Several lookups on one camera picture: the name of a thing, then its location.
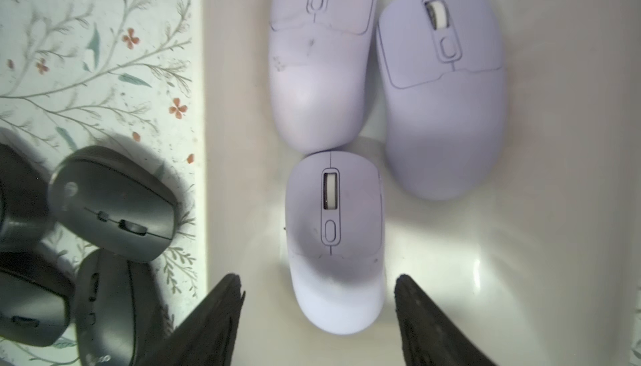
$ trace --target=purple wireless mouse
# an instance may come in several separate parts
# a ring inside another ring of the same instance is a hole
[[[375,10],[376,0],[272,0],[272,112],[297,151],[330,150],[360,132]]]
[[[479,185],[502,149],[507,99],[501,31],[489,0],[395,0],[378,58],[394,177],[443,201]]]
[[[385,301],[383,186],[356,154],[309,156],[287,181],[285,222],[296,300],[329,333],[370,326]]]

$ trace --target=dark gray mouse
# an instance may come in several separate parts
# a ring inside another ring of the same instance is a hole
[[[71,232],[133,261],[154,260],[176,230],[176,197],[122,154],[89,146],[67,157],[49,183],[49,209]]]
[[[32,252],[0,253],[0,337],[52,345],[70,320],[74,285]]]
[[[92,252],[80,265],[74,315],[83,366],[132,366],[164,339],[149,265],[104,249]]]
[[[33,249],[52,226],[47,180],[7,145],[0,145],[0,251]]]

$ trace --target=mouse shell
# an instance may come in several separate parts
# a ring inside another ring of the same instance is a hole
[[[349,143],[363,126],[376,0],[272,0],[269,76],[281,137],[309,154]]]
[[[501,153],[507,114],[501,31],[489,0],[439,0],[435,31],[425,3],[395,0],[377,30],[386,93],[390,169],[407,191],[448,200],[479,185]],[[441,45],[446,38],[449,54]]]
[[[84,147],[60,163],[49,182],[48,202],[71,232],[133,261],[160,256],[178,222],[176,197],[165,185],[100,146]]]
[[[33,252],[0,254],[0,337],[52,345],[70,320],[74,285]]]
[[[80,265],[74,313],[83,366],[107,357],[109,365],[134,365],[164,339],[151,268],[104,249]]]
[[[0,250],[33,249],[51,225],[47,181],[11,147],[0,144]]]
[[[334,213],[323,208],[325,172],[339,174]],[[330,333],[364,330],[376,320],[385,300],[384,204],[378,169],[356,154],[314,154],[293,169],[285,201],[290,271],[302,312]],[[324,235],[330,219],[336,224],[332,242]]]

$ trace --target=leaf vine pattern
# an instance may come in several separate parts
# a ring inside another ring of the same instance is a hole
[[[177,233],[152,262],[166,332],[197,304],[201,266],[191,118],[167,111],[175,98],[190,105],[191,10],[191,0],[0,1],[0,141],[33,149],[25,156],[49,172],[81,147],[110,146],[180,193]],[[42,243],[71,277],[96,249],[60,225]],[[48,348],[0,338],[0,359],[79,365],[72,328],[64,337]]]

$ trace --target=scroll wheel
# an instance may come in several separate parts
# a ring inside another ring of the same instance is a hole
[[[325,210],[335,210],[339,204],[338,175],[328,172],[323,179],[323,205]]]
[[[138,235],[145,235],[147,233],[147,227],[141,226],[140,224],[136,224],[128,220],[120,220],[120,222],[118,222],[118,227],[120,227],[120,229],[124,229],[125,231],[129,231],[130,233]]]
[[[89,301],[94,302],[95,298],[98,296],[98,282],[99,282],[99,274],[98,273],[93,273],[91,276],[91,293],[89,294]]]
[[[441,0],[430,0],[425,2],[425,9],[428,10],[429,21],[432,28],[443,29],[449,26],[447,9]]]

